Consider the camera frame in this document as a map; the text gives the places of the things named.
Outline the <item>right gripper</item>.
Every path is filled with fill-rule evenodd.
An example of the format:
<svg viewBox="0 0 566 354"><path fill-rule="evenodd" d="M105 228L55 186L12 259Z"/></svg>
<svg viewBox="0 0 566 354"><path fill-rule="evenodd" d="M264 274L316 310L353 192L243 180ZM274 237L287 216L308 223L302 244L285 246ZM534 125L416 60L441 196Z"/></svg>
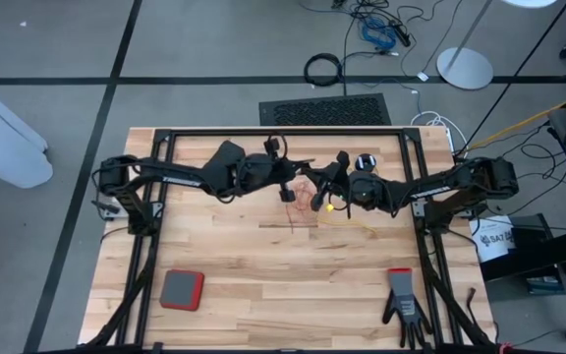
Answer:
<svg viewBox="0 0 566 354"><path fill-rule="evenodd" d="M304 166L300 174L306 176L313 185L315 194L311 198L311 209L319 211L323 205L327 193L340 192L348 195L349 178L347 169L350 165L349 154L340 150L336 161L329 163L326 167L313 168Z"/></svg>

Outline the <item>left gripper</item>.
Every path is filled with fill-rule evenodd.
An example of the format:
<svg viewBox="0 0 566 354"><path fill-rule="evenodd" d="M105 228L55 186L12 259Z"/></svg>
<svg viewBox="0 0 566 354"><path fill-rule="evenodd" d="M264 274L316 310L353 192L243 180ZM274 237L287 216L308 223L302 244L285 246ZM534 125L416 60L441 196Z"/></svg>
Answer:
<svg viewBox="0 0 566 354"><path fill-rule="evenodd" d="M278 150L280 149L279 141L276 138L268 137L263 143L266 154L272 162L272 168L269 178L280 186L279 196L283 203L291 203L296 200L295 193L287 186L289 177L291 176L290 164L287 161L287 142L283 138L284 154L280 156ZM291 163L296 168L294 170L294 177L304 176L311 167L311 163L315 162L314 158L292 160Z"/></svg>

